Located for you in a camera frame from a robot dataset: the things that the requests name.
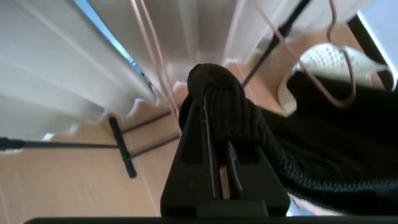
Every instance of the metal stand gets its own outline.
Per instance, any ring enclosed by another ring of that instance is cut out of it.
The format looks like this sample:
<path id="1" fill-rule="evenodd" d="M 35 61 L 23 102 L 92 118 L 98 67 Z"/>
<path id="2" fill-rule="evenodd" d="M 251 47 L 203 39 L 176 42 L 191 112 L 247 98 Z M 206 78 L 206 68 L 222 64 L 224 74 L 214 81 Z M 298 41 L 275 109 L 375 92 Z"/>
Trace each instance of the metal stand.
<path id="1" fill-rule="evenodd" d="M 124 131 L 122 131 L 119 127 L 118 121 L 116 118 L 110 118 L 109 119 L 109 124 L 112 128 L 113 136 L 116 140 L 116 145 L 111 145 L 111 144 L 88 144 L 88 143 L 78 143 L 78 142 L 47 142 L 47 141 L 25 141 L 21 139 L 8 139 L 8 138 L 0 138 L 0 151 L 5 151 L 7 149 L 54 149 L 54 148 L 68 148 L 68 149 L 78 149 L 78 148 L 85 148 L 85 149 L 104 149 L 104 148 L 109 148 L 109 149 L 119 149 L 120 154 L 122 155 L 122 160 L 124 162 L 124 165 L 126 166 L 127 173 L 129 174 L 130 178 L 136 178 L 137 177 L 137 171 L 134 168 L 134 165 L 132 163 L 132 158 L 140 156 L 144 153 L 150 152 L 154 149 L 157 149 L 160 146 L 163 146 L 165 144 L 168 144 L 176 139 L 179 138 L 179 136 L 174 136 L 168 140 L 165 140 L 159 144 L 156 144 L 155 146 L 151 146 L 148 148 L 145 148 L 143 150 L 140 150 L 136 154 L 130 155 L 126 143 L 124 142 L 123 134 L 126 134 L 130 131 L 136 130 L 138 128 L 141 128 L 145 125 L 151 124 L 159 119 L 162 119 L 168 115 L 170 115 L 171 112 L 164 113 L 162 115 L 159 115 L 155 118 L 152 118 L 148 121 L 145 121 L 143 123 L 137 124 L 133 127 L 127 128 Z"/>

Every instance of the rack leg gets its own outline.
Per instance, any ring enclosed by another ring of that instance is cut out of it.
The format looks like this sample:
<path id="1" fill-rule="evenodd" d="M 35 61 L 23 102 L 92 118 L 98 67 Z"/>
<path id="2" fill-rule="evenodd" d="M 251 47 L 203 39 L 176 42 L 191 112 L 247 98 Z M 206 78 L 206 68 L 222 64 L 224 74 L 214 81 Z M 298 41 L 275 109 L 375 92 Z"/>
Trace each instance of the rack leg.
<path id="1" fill-rule="evenodd" d="M 110 118 L 109 124 L 111 125 L 113 136 L 119 146 L 119 150 L 122 155 L 124 165 L 126 166 L 127 173 L 129 174 L 130 178 L 136 178 L 137 172 L 134 168 L 134 165 L 132 164 L 132 160 L 130 159 L 130 153 L 127 150 L 126 143 L 124 142 L 123 134 L 120 130 L 118 121 L 116 120 L 116 118 Z"/>

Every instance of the black cloth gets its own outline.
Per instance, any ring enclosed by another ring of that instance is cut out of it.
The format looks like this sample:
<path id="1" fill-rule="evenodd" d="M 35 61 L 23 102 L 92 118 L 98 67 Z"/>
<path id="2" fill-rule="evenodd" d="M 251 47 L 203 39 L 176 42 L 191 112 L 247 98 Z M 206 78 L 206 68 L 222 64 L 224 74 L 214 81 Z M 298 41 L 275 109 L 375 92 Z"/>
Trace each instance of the black cloth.
<path id="1" fill-rule="evenodd" d="M 335 97 L 349 95 L 349 84 L 321 81 Z M 396 93 L 358 86 L 356 101 L 336 108 L 305 74 L 296 73 L 288 89 L 297 111 L 285 118 L 247 99 L 226 68 L 197 65 L 188 76 L 180 127 L 192 102 L 205 97 L 215 141 L 260 145 L 291 194 L 347 214 L 398 214 Z"/>

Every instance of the white curtain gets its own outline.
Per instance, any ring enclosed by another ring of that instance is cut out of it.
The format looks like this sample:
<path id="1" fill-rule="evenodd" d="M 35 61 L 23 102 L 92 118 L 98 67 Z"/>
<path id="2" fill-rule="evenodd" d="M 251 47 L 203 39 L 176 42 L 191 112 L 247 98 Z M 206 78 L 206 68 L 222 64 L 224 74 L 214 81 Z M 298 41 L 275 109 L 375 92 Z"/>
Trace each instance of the white curtain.
<path id="1" fill-rule="evenodd" d="M 259 2 L 278 25 L 299 0 Z M 369 2 L 336 0 L 338 20 L 347 20 Z M 67 133 L 74 124 L 97 121 L 107 112 L 126 116 L 138 98 L 153 104 L 162 100 L 155 94 L 162 92 L 160 83 L 130 0 L 89 3 L 143 69 L 154 91 L 74 1 L 1 0 L 0 136 L 39 139 L 46 133 Z M 145 4 L 172 84 L 185 82 L 196 63 L 245 62 L 272 37 L 251 1 L 146 0 Z M 328 1 L 314 0 L 294 24 L 293 35 L 329 22 Z"/>

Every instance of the light brown floor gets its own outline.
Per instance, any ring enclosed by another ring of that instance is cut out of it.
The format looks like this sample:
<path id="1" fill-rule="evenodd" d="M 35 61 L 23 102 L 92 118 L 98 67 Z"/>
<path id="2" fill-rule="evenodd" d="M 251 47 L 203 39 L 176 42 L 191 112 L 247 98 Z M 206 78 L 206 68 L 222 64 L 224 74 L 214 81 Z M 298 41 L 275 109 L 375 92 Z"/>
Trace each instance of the light brown floor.
<path id="1" fill-rule="evenodd" d="M 337 43 L 360 49 L 346 25 L 334 33 Z M 306 35 L 292 46 L 301 54 L 311 45 L 326 41 L 324 32 Z M 247 65 L 227 67 L 240 79 L 246 76 L 255 55 Z M 283 114 L 277 103 L 277 87 L 296 63 L 279 48 L 262 66 L 246 88 L 250 99 L 269 110 Z M 183 86 L 176 96 L 181 103 L 187 94 Z M 167 111 L 140 103 L 137 113 L 122 128 Z M 161 142 L 177 134 L 171 116 L 125 135 L 130 151 Z M 107 122 L 84 124 L 73 136 L 57 136 L 55 141 L 81 141 L 114 144 Z M 130 179 L 117 149 L 25 150 L 0 157 L 0 223 L 19 224 L 34 217 L 59 216 L 159 216 L 159 200 L 178 141 L 133 159 L 138 177 Z M 329 214 L 313 208 L 317 214 Z"/>

